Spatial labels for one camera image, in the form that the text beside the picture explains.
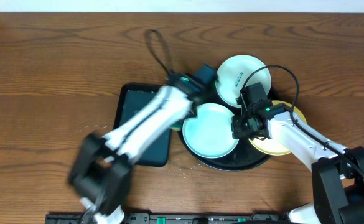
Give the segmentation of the yellow plate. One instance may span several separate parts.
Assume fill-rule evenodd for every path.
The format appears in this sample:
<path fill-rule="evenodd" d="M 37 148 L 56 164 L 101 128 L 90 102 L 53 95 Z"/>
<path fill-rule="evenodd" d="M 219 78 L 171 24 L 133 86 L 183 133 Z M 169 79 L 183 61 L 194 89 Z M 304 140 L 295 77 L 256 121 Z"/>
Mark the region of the yellow plate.
<path fill-rule="evenodd" d="M 273 105 L 278 105 L 281 103 L 284 103 L 285 105 L 292 107 L 292 104 L 288 103 L 286 101 L 280 101 L 280 100 L 272 101 Z M 301 121 L 303 121 L 304 123 L 307 123 L 307 120 L 300 109 L 295 107 L 294 112 L 297 113 L 297 115 Z M 259 150 L 265 154 L 269 154 L 271 156 L 284 156 L 284 155 L 291 153 L 291 151 L 288 148 L 286 148 L 281 143 L 278 143 L 273 139 L 266 138 L 264 140 L 260 140 L 259 138 L 254 138 L 253 140 L 249 139 L 249 142 L 257 150 Z"/>

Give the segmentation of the light blue plate bottom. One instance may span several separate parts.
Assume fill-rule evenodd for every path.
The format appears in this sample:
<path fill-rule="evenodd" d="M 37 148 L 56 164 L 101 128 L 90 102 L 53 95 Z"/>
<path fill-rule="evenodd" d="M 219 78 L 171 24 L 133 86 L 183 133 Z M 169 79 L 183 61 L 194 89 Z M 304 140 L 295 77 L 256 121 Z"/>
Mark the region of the light blue plate bottom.
<path fill-rule="evenodd" d="M 239 140 L 232 136 L 233 112 L 216 103 L 197 107 L 197 115 L 184 121 L 183 140 L 194 154 L 207 159 L 218 159 L 229 154 Z"/>

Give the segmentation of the green and yellow sponge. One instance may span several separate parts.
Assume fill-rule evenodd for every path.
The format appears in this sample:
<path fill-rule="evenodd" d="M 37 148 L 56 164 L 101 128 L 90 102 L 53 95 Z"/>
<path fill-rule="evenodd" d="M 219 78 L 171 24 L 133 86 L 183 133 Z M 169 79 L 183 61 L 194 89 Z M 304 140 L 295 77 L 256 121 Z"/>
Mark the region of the green and yellow sponge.
<path fill-rule="evenodd" d="M 173 131 L 181 131 L 182 130 L 182 127 L 183 127 L 183 123 L 184 123 L 183 120 L 179 120 L 179 121 L 175 122 L 174 124 L 172 124 L 170 126 L 170 128 Z"/>

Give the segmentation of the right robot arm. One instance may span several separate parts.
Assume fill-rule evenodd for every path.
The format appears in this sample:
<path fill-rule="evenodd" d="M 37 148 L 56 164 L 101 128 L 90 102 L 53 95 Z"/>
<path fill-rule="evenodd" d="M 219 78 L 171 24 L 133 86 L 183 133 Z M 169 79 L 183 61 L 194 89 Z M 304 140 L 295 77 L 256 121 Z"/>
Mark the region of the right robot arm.
<path fill-rule="evenodd" d="M 292 223 L 364 223 L 364 148 L 349 149 L 299 120 L 284 103 L 252 103 L 231 122 L 233 137 L 265 137 L 312 174 L 313 201 L 288 212 Z"/>

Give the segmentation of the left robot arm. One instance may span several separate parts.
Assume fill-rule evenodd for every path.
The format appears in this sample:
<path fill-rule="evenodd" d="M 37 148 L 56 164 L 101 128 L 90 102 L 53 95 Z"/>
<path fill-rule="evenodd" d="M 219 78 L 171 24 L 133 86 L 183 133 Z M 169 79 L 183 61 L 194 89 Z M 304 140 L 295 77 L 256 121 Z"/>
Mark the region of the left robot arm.
<path fill-rule="evenodd" d="M 210 91 L 214 78 L 176 73 L 157 95 L 122 126 L 83 139 L 68 183 L 88 202 L 80 223 L 121 223 L 121 205 L 131 188 L 135 163 L 165 130 L 190 116 Z"/>

